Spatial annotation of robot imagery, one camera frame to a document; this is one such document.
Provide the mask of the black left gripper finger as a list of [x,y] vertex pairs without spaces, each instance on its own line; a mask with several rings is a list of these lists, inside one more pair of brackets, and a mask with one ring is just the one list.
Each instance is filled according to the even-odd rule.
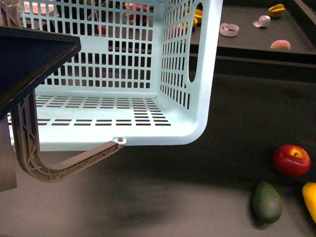
[[81,50],[80,38],[32,29],[0,29],[0,117]]

